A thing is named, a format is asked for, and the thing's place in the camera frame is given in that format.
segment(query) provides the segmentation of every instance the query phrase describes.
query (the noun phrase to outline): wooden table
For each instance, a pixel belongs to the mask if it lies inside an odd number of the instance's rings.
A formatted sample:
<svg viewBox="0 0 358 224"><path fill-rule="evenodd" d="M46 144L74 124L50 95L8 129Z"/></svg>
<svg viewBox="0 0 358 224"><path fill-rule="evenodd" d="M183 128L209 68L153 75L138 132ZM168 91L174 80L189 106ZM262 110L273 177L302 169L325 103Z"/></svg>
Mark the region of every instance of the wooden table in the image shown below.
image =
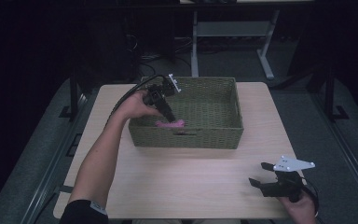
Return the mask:
<svg viewBox="0 0 358 224"><path fill-rule="evenodd" d="M101 87L65 179L73 186L87 152L118 101L133 85ZM244 132L237 149L135 147L124 128L117 170L106 211L109 218L279 218L287 217L274 198L264 198L248 177L276 182L260 162L295 157L264 83L237 83ZM69 199L61 192L59 218Z"/></svg>

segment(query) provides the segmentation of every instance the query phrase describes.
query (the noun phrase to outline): cable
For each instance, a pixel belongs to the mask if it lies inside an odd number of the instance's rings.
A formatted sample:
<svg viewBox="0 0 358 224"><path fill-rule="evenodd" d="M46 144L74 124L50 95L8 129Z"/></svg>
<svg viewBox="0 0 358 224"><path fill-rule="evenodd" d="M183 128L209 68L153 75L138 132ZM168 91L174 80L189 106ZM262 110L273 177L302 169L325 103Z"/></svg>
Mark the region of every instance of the cable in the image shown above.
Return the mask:
<svg viewBox="0 0 358 224"><path fill-rule="evenodd" d="M184 37L183 40L185 40L186 42L185 42L185 44L176 47L176 50L175 50L176 54L185 53L185 52L190 51L193 40L191 39L191 37Z"/></svg>
<svg viewBox="0 0 358 224"><path fill-rule="evenodd" d="M146 66L146 67L149 67L152 71L153 71L153 75L155 75L156 74L156 69L153 67L153 66L151 66L151 65L149 65L149 64L146 64L146 63L139 63L140 65L143 65L143 66Z"/></svg>
<svg viewBox="0 0 358 224"><path fill-rule="evenodd" d="M136 36L135 35L127 35L127 37L131 37L135 40L132 49L136 49L136 47L138 47L138 39L136 38Z"/></svg>
<svg viewBox="0 0 358 224"><path fill-rule="evenodd" d="M321 224L324 224L324 222L322 221L322 219L321 219L319 216L317 216L316 219L317 219Z"/></svg>
<svg viewBox="0 0 358 224"><path fill-rule="evenodd" d="M187 65L191 68L191 64L188 63L185 59L179 58L179 57L177 57L177 56L175 56L175 58L181 60L182 62L184 62L185 64L187 64Z"/></svg>
<svg viewBox="0 0 358 224"><path fill-rule="evenodd" d="M142 60L148 60L147 62L145 63L150 63L156 59L160 59L161 58L161 55L160 54L154 54L154 55L144 55L144 56L141 56L141 59Z"/></svg>
<svg viewBox="0 0 358 224"><path fill-rule="evenodd" d="M156 77L162 77L164 79L164 81L168 82L168 79L163 76L163 75L154 75L152 77L149 77L143 81L141 81L139 84L135 85L134 87L132 87L129 91L127 91L121 98L120 100L118 100L117 104L115 105L115 107L113 107L112 112L109 115L109 118L107 119L107 121L110 119L110 117L116 112L116 110L118 109L118 107L125 101L127 100L127 98L129 98L129 96L131 96L132 94L134 94L136 91L138 91L138 89L140 87L142 87L144 84L146 84L147 82L155 79Z"/></svg>
<svg viewBox="0 0 358 224"><path fill-rule="evenodd" d="M222 44L220 42L222 42L222 41L220 41L220 40L216 41L216 38L214 38L214 37L205 38L205 40L202 40L199 42L198 51L200 54L216 54L219 52L226 51L228 49L228 43L226 42L226 43ZM213 45L219 47L220 49L213 49Z"/></svg>
<svg viewBox="0 0 358 224"><path fill-rule="evenodd" d="M319 190L316 188L316 186L312 182L310 182L310 180L308 180L307 178L305 178L305 177L301 177L301 178L304 179L305 181L307 181L308 183L310 183L313 190L315 191L316 197L319 199Z"/></svg>

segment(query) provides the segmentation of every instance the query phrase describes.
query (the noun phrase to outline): wrist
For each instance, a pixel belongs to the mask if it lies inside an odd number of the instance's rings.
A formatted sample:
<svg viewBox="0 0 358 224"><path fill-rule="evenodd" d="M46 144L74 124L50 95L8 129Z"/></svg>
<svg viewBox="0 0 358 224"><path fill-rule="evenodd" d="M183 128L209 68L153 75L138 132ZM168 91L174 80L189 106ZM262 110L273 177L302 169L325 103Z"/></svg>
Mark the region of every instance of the wrist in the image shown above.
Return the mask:
<svg viewBox="0 0 358 224"><path fill-rule="evenodd" d="M129 118L127 118L126 115L124 115L123 113L120 113L120 112L116 111L115 113L113 113L113 114L110 116L109 120L108 120L107 123L106 123L106 126L112 126L112 125L114 125L114 124L124 125L124 124L127 122L128 119L129 119Z"/></svg>

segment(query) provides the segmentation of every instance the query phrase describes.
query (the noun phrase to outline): table leg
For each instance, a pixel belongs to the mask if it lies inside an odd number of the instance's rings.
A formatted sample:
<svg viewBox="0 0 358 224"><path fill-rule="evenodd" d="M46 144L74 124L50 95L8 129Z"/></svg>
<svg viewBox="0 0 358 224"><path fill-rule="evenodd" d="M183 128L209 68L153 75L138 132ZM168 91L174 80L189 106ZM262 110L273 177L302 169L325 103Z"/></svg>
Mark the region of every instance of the table leg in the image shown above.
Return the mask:
<svg viewBox="0 0 358 224"><path fill-rule="evenodd" d="M199 76L199 62L197 59L197 11L194 11L193 19L193 50L191 52L191 76Z"/></svg>
<svg viewBox="0 0 358 224"><path fill-rule="evenodd" d="M269 23L268 32L266 34L266 42L262 49L257 50L258 58L263 66L264 73L266 74L267 79L274 79L271 68L269 67L269 61L267 61L267 50L269 49L269 43L271 41L272 35L274 34L275 25L278 20L280 10L275 10L274 15Z"/></svg>

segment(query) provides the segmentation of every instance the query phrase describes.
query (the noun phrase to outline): white metal stand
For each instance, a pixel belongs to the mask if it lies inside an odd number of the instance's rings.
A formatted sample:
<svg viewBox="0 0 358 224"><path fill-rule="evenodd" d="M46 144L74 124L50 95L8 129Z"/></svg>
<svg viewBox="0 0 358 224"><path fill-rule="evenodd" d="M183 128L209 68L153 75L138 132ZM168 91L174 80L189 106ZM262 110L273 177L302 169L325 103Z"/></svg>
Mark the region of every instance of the white metal stand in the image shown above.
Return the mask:
<svg viewBox="0 0 358 224"><path fill-rule="evenodd" d="M262 49L257 50L257 55L267 79L273 79L274 75L269 67L266 55L279 12L279 10L275 10L270 21L198 21L197 11L195 11L193 20L193 50L191 52L191 76L199 76L197 58L198 36L264 36L266 41Z"/></svg>

